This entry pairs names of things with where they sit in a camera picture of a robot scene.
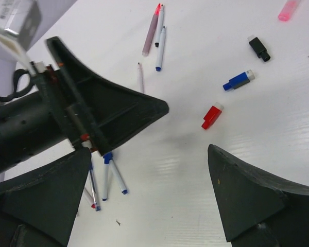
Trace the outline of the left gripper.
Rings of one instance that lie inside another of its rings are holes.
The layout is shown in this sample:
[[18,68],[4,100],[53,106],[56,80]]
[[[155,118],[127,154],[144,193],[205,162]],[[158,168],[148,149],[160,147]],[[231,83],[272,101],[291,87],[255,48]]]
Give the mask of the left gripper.
[[31,62],[32,77],[54,120],[75,149],[105,155],[169,112],[161,99],[113,83],[93,72],[59,37],[46,40],[58,70]]

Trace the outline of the pink highlighter pen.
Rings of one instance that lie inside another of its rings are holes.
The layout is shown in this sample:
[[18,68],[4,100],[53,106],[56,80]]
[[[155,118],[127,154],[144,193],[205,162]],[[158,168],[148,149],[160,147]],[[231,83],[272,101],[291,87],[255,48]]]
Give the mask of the pink highlighter pen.
[[161,9],[161,4],[158,4],[157,7],[156,7],[156,10],[155,10],[155,12],[152,16],[150,26],[149,26],[149,29],[148,29],[148,33],[147,33],[147,36],[146,36],[146,40],[145,40],[145,43],[144,43],[144,46],[143,46],[143,49],[142,49],[142,55],[144,57],[148,56],[148,54],[149,54],[150,47],[151,47],[151,44],[152,44],[152,41],[153,41],[153,37],[155,35],[155,31],[156,31],[156,28],[157,28],[160,9]]

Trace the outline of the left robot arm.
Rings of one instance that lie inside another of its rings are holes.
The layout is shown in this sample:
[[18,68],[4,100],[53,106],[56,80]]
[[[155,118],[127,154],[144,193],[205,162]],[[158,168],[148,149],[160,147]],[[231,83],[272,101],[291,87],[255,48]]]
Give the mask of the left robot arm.
[[58,69],[33,64],[28,86],[0,107],[0,173],[65,139],[105,155],[168,113],[165,101],[93,72],[59,37],[46,45]]

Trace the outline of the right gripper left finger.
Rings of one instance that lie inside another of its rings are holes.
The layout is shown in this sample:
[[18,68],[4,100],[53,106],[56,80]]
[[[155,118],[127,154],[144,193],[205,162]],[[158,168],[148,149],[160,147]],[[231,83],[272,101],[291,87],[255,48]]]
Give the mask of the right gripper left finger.
[[89,149],[0,183],[0,246],[67,246],[88,170]]

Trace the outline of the red capped whiteboard marker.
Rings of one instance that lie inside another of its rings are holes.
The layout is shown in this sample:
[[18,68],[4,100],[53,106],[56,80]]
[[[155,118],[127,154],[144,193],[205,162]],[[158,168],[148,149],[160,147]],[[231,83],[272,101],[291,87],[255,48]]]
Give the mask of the red capped whiteboard marker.
[[138,62],[137,64],[137,72],[138,72],[138,84],[140,86],[140,92],[144,93],[143,69],[140,62]]

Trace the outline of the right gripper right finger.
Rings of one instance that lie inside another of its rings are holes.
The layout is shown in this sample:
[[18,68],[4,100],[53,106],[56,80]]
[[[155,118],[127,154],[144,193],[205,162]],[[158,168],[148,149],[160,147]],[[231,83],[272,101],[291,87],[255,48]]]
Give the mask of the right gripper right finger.
[[232,246],[309,246],[309,186],[250,165],[216,145],[208,167]]

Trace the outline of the black marker cap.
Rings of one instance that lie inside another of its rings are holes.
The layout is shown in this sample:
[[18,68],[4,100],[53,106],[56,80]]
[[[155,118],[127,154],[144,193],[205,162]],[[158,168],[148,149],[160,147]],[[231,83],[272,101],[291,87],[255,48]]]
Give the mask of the black marker cap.
[[271,59],[266,47],[258,37],[249,36],[248,43],[258,58],[261,58],[264,62],[268,62]]

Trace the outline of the blue marker cap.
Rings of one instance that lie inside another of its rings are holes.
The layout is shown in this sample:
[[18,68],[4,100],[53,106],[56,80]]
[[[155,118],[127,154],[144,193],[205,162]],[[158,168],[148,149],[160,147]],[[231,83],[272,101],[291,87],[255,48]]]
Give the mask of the blue marker cap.
[[231,78],[222,87],[225,91],[235,90],[255,79],[255,75],[252,70],[247,70],[233,78]]

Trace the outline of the black capped whiteboard marker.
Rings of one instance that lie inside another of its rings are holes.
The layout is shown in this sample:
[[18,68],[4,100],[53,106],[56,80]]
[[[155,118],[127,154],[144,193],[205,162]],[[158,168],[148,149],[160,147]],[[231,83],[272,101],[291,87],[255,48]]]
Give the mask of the black capped whiteboard marker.
[[154,38],[154,45],[155,47],[159,47],[160,43],[160,34],[163,28],[163,23],[164,23],[164,12],[165,12],[165,7],[164,5],[160,6],[159,14],[158,14],[158,22],[157,22],[157,28],[156,28],[156,36]]

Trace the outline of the red marker cap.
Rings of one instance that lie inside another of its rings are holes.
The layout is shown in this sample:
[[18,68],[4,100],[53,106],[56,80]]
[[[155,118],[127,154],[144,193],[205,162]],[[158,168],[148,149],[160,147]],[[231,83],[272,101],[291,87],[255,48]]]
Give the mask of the red marker cap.
[[224,106],[218,102],[212,105],[211,108],[206,113],[206,115],[204,116],[203,124],[201,125],[201,127],[205,130],[211,127],[214,124],[214,122],[219,118],[223,109]]

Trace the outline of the pink highlighter cap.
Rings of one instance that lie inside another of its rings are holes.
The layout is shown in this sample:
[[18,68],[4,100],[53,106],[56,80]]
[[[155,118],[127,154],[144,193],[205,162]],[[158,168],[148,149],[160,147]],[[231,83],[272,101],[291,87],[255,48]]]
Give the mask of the pink highlighter cap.
[[301,0],[287,0],[282,10],[278,15],[278,20],[287,22],[291,19],[296,9],[300,5]]

